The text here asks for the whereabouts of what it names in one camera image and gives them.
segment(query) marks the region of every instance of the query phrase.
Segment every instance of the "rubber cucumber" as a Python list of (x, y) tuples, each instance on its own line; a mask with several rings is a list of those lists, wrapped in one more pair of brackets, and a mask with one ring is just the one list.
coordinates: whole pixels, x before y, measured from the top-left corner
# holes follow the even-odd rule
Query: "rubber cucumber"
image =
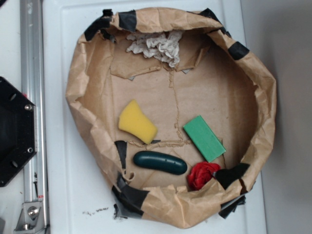
[(186, 172), (187, 164), (182, 159), (154, 151), (140, 151), (133, 158), (139, 167), (181, 175)]

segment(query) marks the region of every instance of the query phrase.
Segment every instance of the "dark green object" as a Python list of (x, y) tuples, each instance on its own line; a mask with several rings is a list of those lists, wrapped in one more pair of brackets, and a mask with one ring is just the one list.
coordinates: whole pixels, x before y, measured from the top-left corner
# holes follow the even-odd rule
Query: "dark green object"
[(140, 151), (135, 154), (133, 162), (139, 166), (175, 175), (186, 172), (187, 164), (180, 158), (154, 151)]
[(183, 128), (208, 162), (212, 162), (226, 152), (226, 149), (201, 116), (193, 118)]

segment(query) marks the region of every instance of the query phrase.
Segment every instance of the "black plate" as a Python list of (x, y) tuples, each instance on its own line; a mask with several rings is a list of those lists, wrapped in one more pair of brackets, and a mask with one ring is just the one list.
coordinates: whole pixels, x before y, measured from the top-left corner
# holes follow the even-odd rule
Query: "black plate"
[(0, 77), (0, 187), (36, 153), (34, 104)]

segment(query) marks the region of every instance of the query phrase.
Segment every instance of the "metal rail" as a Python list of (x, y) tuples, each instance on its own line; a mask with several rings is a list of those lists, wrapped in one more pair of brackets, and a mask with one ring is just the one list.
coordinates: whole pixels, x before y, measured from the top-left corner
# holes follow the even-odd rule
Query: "metal rail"
[(45, 142), (42, 0), (20, 1), (22, 92), (35, 104), (37, 154), (24, 167), (24, 199), (14, 233), (37, 233), (49, 226)]

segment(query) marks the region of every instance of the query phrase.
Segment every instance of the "gray wall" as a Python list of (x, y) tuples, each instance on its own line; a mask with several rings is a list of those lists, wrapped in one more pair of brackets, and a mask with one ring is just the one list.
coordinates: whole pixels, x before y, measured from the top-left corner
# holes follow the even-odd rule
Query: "gray wall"
[(312, 1), (241, 0), (247, 47), (277, 79), (274, 150), (262, 171), (269, 234), (312, 233)]

